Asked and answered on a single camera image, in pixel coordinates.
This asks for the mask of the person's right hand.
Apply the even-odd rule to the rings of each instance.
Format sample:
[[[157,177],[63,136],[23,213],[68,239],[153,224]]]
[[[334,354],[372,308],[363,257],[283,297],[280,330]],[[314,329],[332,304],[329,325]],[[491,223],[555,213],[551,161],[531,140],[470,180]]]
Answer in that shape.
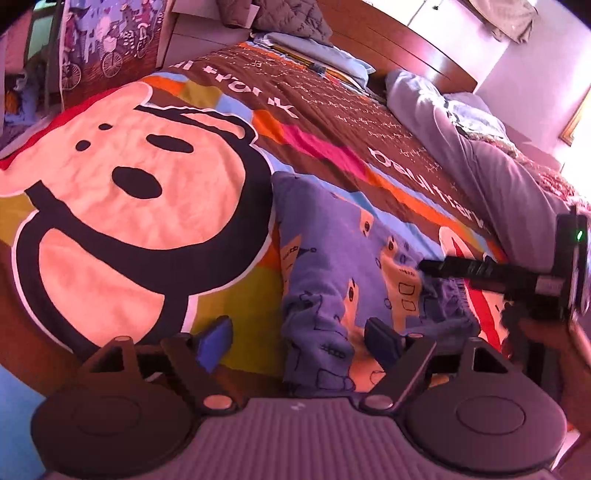
[[[590,439],[590,340],[578,321],[540,322],[525,316],[518,305],[505,304],[502,325],[509,331],[502,352],[522,366],[527,344],[542,344],[556,354],[562,378],[560,404],[569,423],[584,440]]]

